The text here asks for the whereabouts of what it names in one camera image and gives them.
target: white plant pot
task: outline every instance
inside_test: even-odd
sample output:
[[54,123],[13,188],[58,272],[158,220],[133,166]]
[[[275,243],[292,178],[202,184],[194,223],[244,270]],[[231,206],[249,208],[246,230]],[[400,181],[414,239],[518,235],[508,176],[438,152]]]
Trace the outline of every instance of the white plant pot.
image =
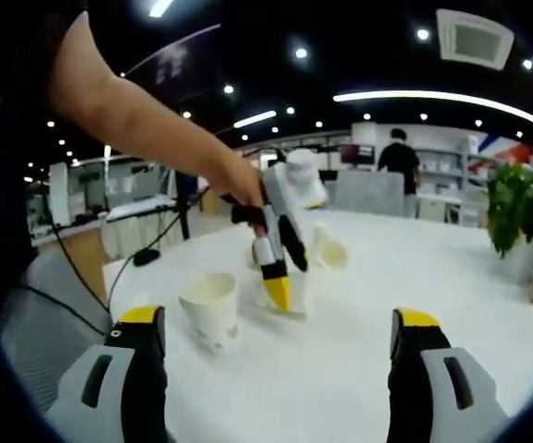
[[502,259],[503,272],[515,284],[529,284],[533,276],[533,243],[525,237],[517,242]]

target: ceiling light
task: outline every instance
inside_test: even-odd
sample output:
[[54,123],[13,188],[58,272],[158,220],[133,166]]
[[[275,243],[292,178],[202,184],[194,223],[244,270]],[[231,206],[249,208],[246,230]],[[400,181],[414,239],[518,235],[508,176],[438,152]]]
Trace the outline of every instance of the ceiling light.
[[265,113],[253,115],[252,117],[244,118],[233,124],[233,127],[239,128],[243,126],[251,125],[252,123],[261,122],[267,120],[267,118],[273,118],[277,113],[275,111],[266,111]]
[[162,17],[173,1],[174,0],[157,0],[154,6],[149,10],[149,16],[152,18]]
[[355,100],[377,100],[377,99],[436,99],[448,100],[450,102],[463,102],[477,104],[486,108],[496,109],[503,113],[516,115],[528,122],[533,123],[533,114],[521,111],[508,104],[494,102],[472,95],[455,94],[453,92],[439,92],[434,90],[371,90],[367,92],[353,92],[350,94],[335,95],[332,100],[335,102],[351,102]]
[[425,42],[429,40],[429,37],[431,37],[431,34],[427,30],[417,30],[416,36],[418,37],[418,40]]
[[295,56],[297,58],[305,58],[307,57],[307,51],[304,48],[299,48],[295,51]]

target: person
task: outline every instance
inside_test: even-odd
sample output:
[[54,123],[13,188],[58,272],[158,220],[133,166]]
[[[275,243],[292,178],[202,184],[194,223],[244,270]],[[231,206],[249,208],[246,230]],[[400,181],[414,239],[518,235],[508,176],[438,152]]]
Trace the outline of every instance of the person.
[[404,212],[406,218],[416,217],[416,189],[420,186],[420,160],[416,151],[406,144],[406,132],[392,129],[392,143],[381,153],[377,170],[404,175]]
[[[84,0],[0,4],[0,309],[35,258],[23,151],[36,142],[50,111],[116,150],[202,175],[239,202],[262,205],[259,173],[247,160],[111,71],[93,40]],[[6,405],[0,436],[9,423],[6,412],[29,426],[30,407],[22,406],[12,380],[0,360],[0,389],[11,392],[10,401],[0,399]]]

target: ceiling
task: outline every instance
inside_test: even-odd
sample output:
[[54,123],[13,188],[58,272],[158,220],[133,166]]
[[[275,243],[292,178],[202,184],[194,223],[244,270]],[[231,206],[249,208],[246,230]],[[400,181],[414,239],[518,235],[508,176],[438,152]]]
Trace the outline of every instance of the ceiling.
[[[117,72],[125,72],[180,114],[232,147],[272,137],[349,129],[363,114],[380,123],[421,123],[481,130],[533,144],[533,123],[478,105],[441,100],[392,99],[334,102],[339,93],[364,90],[455,92],[514,106],[533,114],[533,0],[507,5],[504,0],[174,0],[162,18],[148,12],[156,0],[91,0],[90,22],[101,53]],[[515,33],[502,71],[441,59],[436,10],[449,8],[503,23]],[[212,25],[219,28],[186,44],[192,60],[181,82],[158,86],[158,57],[169,43]],[[421,42],[417,30],[430,39]],[[298,59],[295,51],[307,56]],[[226,94],[223,87],[232,85]],[[285,112],[293,107],[295,113]],[[240,129],[234,122],[275,110],[278,115]],[[102,145],[54,116],[43,122],[39,143],[28,162],[45,166],[72,158],[100,157]],[[322,122],[316,127],[315,122]],[[272,127],[276,126],[277,134]],[[65,141],[64,146],[58,140]],[[72,157],[65,152],[72,151]]]

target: round table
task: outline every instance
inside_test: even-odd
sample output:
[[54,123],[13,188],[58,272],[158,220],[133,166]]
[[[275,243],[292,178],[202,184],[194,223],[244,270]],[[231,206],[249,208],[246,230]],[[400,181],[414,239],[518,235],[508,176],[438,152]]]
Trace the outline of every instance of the round table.
[[[139,305],[166,306],[166,425],[179,442],[385,441],[398,306],[438,318],[451,344],[495,379],[504,411],[518,412],[533,391],[533,305],[526,289],[501,277],[485,231],[316,210],[298,216],[306,238],[314,222],[345,243],[349,265],[320,291],[304,322],[241,306],[240,342],[229,353],[191,340],[177,297],[200,270],[235,273],[241,299],[257,291],[259,274],[243,259],[248,227],[198,237],[125,269],[114,318]],[[107,288],[121,265],[105,267]]]

